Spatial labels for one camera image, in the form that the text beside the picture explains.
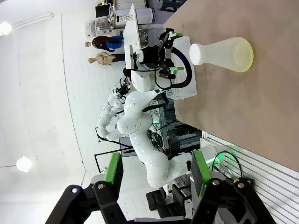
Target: humanoid robot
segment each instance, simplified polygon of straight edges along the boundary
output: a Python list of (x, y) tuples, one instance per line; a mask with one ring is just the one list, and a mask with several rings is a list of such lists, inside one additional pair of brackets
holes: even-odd
[[(152, 116), (146, 113), (153, 107), (146, 105), (157, 95), (170, 88), (186, 87), (192, 78), (192, 70), (187, 58), (173, 47), (175, 38), (181, 37), (172, 29), (166, 29), (159, 36), (160, 44), (142, 48), (132, 54), (135, 69), (131, 71), (131, 79), (137, 91), (131, 92), (124, 105), (124, 114), (114, 115), (122, 110), (120, 94), (112, 93), (103, 108), (98, 122), (99, 136), (108, 140), (115, 140), (122, 135), (129, 135), (133, 148), (147, 170), (149, 185), (159, 188), (169, 181), (188, 172), (187, 162), (191, 161), (191, 154), (181, 155), (168, 160), (167, 156), (158, 151), (150, 142), (147, 130), (152, 126)], [(184, 82), (174, 84), (177, 70), (171, 60), (171, 53), (177, 55), (184, 63), (187, 78)], [(117, 129), (108, 132), (106, 126), (116, 124)]]

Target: lamp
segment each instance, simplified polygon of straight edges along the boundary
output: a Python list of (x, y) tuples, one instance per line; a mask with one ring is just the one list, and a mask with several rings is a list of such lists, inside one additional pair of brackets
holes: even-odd
[(11, 25), (4, 21), (0, 24), (0, 36), (7, 35), (11, 31)]
[(26, 156), (22, 156), (17, 160), (17, 163), (10, 166), (3, 166), (0, 168), (7, 168), (7, 167), (17, 167), (19, 171), (27, 173), (32, 166), (32, 162), (30, 159), (28, 159)]

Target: monitor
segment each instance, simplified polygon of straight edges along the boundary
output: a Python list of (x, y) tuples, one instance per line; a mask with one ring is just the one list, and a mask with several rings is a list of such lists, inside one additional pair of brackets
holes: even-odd
[(109, 16), (110, 15), (110, 4), (96, 6), (95, 14), (97, 18)]

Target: wooden table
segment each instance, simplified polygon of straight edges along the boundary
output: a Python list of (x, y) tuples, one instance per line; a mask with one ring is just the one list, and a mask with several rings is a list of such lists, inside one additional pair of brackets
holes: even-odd
[(191, 43), (241, 36), (255, 53), (245, 73), (196, 65), (177, 119), (299, 171), (299, 1), (188, 0), (164, 27)]

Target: mannequin head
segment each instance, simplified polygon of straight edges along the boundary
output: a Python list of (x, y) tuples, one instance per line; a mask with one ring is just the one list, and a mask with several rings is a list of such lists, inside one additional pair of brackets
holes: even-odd
[(91, 63), (94, 63), (95, 62), (95, 59), (94, 58), (89, 58), (88, 59), (88, 62), (91, 64)]
[(90, 42), (85, 42), (84, 43), (84, 46), (86, 46), (86, 47), (90, 47), (92, 45), (92, 43), (90, 43)]

